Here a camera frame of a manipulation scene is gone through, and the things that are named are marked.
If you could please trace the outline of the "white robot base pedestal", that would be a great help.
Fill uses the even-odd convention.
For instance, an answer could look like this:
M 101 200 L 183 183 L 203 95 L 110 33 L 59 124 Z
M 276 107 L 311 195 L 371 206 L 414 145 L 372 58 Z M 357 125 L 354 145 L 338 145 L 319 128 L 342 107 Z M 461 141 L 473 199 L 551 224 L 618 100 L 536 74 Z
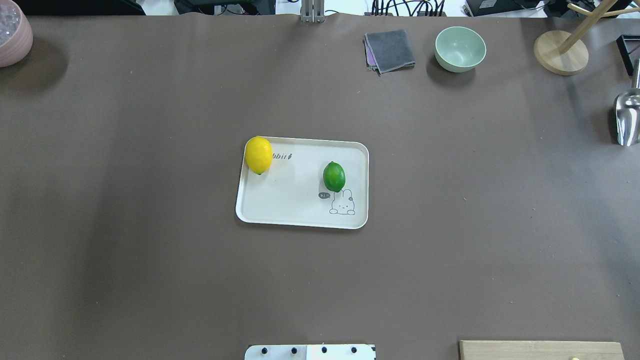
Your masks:
M 375 360 L 373 344 L 260 344 L 251 345 L 245 360 Z

